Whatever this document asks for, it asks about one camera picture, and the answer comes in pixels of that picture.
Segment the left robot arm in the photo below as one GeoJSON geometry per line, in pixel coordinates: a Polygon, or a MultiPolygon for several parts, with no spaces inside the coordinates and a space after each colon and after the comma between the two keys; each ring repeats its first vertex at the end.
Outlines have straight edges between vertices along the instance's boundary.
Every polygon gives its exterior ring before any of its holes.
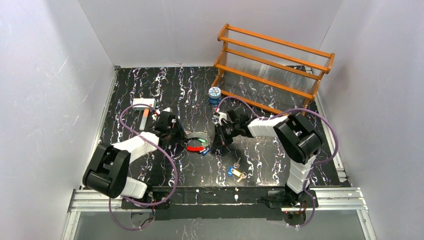
{"type": "Polygon", "coordinates": [[[118,196],[142,199],[150,188],[145,182],[128,176],[129,166],[135,160],[167,145],[179,144],[188,139],[178,117],[163,111],[151,131],[128,140],[97,145],[85,170],[82,183],[85,187],[112,199],[118,196]]]}

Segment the green key tag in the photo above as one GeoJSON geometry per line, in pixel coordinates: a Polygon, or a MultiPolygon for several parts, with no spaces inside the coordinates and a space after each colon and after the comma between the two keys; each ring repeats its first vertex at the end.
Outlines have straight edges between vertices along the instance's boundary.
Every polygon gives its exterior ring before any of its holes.
{"type": "Polygon", "coordinates": [[[204,138],[198,138],[197,139],[199,142],[201,142],[202,144],[206,144],[208,141],[204,138]]]}

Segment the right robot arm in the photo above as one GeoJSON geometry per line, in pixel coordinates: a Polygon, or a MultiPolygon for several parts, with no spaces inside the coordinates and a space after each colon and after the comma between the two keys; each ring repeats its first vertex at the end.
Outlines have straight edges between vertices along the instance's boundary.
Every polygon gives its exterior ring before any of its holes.
{"type": "Polygon", "coordinates": [[[212,150],[232,144],[237,136],[276,138],[290,158],[284,200],[298,201],[306,194],[308,175],[323,145],[323,138],[301,113],[279,117],[250,117],[241,107],[236,107],[227,112],[218,110],[213,116],[218,122],[214,125],[212,150]]]}

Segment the metal key organizer red handle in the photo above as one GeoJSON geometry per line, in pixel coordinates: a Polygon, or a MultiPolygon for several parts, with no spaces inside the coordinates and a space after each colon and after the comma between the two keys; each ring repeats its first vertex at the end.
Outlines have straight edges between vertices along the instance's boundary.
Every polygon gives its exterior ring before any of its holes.
{"type": "Polygon", "coordinates": [[[187,134],[187,143],[184,147],[187,151],[201,154],[205,148],[210,148],[211,140],[205,132],[191,132],[187,134]],[[198,138],[207,140],[207,143],[201,143],[198,138]]]}

